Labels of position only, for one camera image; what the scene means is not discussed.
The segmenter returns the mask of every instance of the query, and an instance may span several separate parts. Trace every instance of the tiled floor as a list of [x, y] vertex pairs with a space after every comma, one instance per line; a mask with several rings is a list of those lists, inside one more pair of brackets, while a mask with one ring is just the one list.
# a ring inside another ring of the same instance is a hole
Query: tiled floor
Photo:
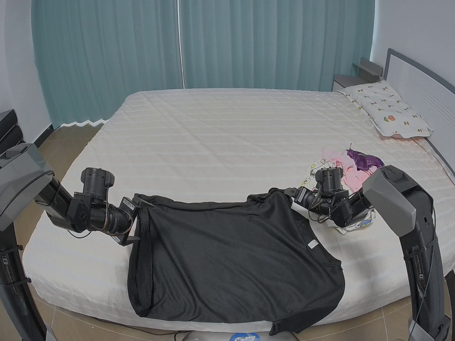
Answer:
[[[62, 127], [54, 131], [41, 145], [40, 152], [54, 168], [57, 178], [63, 178], [71, 163], [88, 141], [93, 138], [99, 128], [100, 126]], [[20, 214], [19, 218], [14, 222], [18, 244], [24, 246], [27, 244], [40, 215], [41, 209], [35, 203], [30, 204]], [[148, 333], [164, 333], [164, 331], [128, 328], [55, 307], [40, 299], [32, 286], [31, 290], [44, 321], [52, 325], [58, 340], [171, 341], [173, 339], [172, 335], [155, 336]], [[446, 313], [451, 316], [447, 287]], [[407, 340], [407, 324], [410, 314], [410, 300], [409, 298], [404, 298], [360, 317], [330, 325], [310, 327], [298, 334], [297, 337], [302, 341]], [[181, 340], [184, 336], [185, 334], [178, 335], [177, 339]], [[19, 340], [19, 335], [6, 315], [3, 305], [0, 303], [0, 341]]]

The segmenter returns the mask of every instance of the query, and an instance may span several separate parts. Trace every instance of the pink clothing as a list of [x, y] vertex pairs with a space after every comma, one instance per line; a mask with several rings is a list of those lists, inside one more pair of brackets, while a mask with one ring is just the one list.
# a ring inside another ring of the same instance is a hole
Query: pink clothing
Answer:
[[324, 148], [322, 157], [343, 169], [341, 180], [353, 192], [357, 192], [362, 187], [364, 180], [377, 169], [376, 166], [372, 166], [369, 170], [357, 170], [354, 159], [348, 156], [347, 151], [330, 151]]

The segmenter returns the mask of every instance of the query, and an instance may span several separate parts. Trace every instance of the white wall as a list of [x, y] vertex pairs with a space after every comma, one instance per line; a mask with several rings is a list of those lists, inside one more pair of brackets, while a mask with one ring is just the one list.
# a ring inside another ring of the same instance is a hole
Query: white wall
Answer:
[[0, 112], [14, 109], [26, 142], [50, 125], [31, 35], [31, 0], [0, 0]]
[[372, 61], [389, 48], [455, 85], [455, 0], [376, 0]]

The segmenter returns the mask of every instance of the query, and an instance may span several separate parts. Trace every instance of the white pillow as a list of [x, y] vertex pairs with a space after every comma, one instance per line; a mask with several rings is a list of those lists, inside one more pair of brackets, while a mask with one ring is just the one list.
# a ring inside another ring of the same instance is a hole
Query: white pillow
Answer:
[[433, 131], [386, 81], [350, 86], [339, 92], [365, 112], [384, 136], [412, 138], [430, 136]]

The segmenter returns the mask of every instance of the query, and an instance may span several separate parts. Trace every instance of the quilted mattress cover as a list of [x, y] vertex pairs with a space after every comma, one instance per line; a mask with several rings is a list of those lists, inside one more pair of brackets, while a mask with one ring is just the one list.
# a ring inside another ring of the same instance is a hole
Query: quilted mattress cover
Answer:
[[[435, 199], [445, 274], [455, 265], [455, 186], [424, 139], [380, 137], [337, 92], [192, 89], [128, 96], [69, 168], [62, 184], [81, 191], [81, 171], [115, 175], [109, 201], [134, 193], [183, 202], [242, 202], [271, 187], [299, 186], [323, 148], [352, 148], [405, 170]], [[312, 223], [320, 243], [342, 261], [346, 290], [320, 324], [352, 318], [409, 295], [398, 238], [377, 217], [341, 235]], [[137, 316], [128, 299], [131, 247], [93, 233], [77, 240], [43, 213], [23, 254], [37, 293], [60, 307], [131, 326], [214, 332], [269, 331], [271, 322], [215, 324]]]

